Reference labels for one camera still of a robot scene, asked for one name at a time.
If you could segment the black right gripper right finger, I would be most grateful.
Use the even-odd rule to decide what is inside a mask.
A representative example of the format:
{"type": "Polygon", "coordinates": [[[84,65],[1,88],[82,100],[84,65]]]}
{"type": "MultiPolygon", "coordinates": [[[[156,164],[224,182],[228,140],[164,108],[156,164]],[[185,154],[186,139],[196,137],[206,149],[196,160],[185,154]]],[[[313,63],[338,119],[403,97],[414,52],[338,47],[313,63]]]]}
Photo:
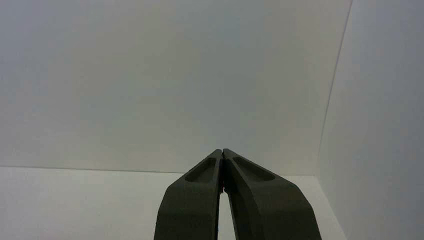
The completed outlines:
{"type": "Polygon", "coordinates": [[[238,240],[320,240],[313,207],[291,181],[225,148],[223,183],[238,240]]]}

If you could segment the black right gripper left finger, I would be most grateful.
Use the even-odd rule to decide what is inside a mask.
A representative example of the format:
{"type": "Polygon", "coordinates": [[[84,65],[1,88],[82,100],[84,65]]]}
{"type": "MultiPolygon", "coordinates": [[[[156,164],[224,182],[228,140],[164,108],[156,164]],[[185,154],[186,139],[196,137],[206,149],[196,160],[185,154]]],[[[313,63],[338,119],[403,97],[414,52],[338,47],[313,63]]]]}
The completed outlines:
{"type": "Polygon", "coordinates": [[[222,153],[214,150],[167,187],[157,212],[155,240],[218,238],[222,153]]]}

